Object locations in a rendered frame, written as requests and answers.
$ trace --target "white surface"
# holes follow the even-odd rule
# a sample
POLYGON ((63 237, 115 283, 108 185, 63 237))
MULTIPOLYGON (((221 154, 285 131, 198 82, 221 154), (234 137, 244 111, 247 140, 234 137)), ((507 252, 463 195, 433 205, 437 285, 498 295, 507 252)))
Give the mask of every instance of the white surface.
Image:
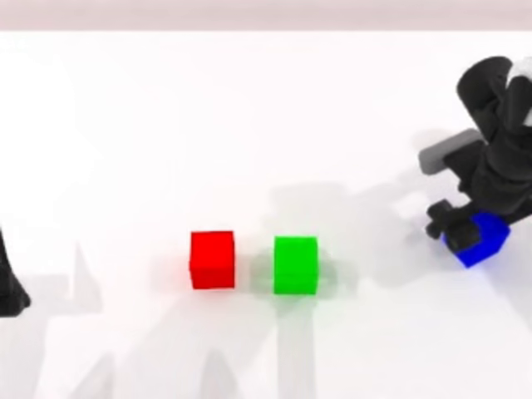
POLYGON ((525 399, 530 222, 464 270, 422 233, 456 194, 416 153, 455 86, 532 34, 0 37, 0 211, 33 296, 0 397, 525 399), (234 229, 235 292, 192 292, 193 229, 234 229), (317 298, 268 293, 275 234, 317 234, 317 298))

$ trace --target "block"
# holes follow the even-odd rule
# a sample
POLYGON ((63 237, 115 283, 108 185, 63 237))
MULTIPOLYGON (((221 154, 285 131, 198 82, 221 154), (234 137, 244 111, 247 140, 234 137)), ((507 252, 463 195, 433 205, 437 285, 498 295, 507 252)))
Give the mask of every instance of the block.
POLYGON ((315 237, 275 237, 273 292, 314 295, 318 291, 319 256, 315 237))
POLYGON ((235 255, 232 231, 193 232, 189 271, 194 289, 234 288, 235 255))
POLYGON ((480 242, 455 254, 466 268, 475 266, 499 253, 506 239, 510 236, 510 227, 496 215, 478 213, 474 214, 471 220, 479 227, 480 242))

